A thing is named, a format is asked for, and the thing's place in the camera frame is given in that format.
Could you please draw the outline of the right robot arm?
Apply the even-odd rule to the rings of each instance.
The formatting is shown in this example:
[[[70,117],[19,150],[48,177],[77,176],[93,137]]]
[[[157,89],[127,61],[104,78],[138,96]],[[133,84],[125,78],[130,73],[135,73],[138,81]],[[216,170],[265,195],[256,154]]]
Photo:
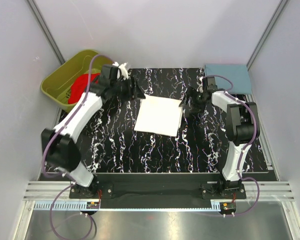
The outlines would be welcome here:
[[[208,192],[222,198],[243,190],[242,171],[251,145],[260,135],[260,122],[257,104],[242,101],[229,93],[228,89],[218,88],[216,75],[205,76],[202,90],[188,87],[179,104],[189,105],[192,109],[203,112],[207,104],[212,104],[226,113],[225,133],[229,141],[227,158],[217,183]]]

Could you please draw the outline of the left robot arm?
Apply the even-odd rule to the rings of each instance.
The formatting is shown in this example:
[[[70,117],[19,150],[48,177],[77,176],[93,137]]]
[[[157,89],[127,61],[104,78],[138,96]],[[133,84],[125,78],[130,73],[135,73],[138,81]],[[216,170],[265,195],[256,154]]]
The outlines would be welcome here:
[[[98,193],[97,180],[81,162],[77,146],[82,130],[109,100],[120,98],[132,101],[145,97],[135,78],[129,74],[127,63],[103,65],[95,79],[87,79],[87,86],[70,113],[53,129],[42,131],[43,163],[57,167],[63,176],[81,186],[80,192],[85,197],[93,198]]]

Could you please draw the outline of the white printed t shirt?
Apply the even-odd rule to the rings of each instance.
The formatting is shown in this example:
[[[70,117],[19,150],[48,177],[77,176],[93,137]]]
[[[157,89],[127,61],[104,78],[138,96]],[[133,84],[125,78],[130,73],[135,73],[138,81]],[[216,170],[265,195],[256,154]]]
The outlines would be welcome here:
[[[180,103],[179,99],[146,95],[140,102],[134,130],[176,137],[183,113]]]

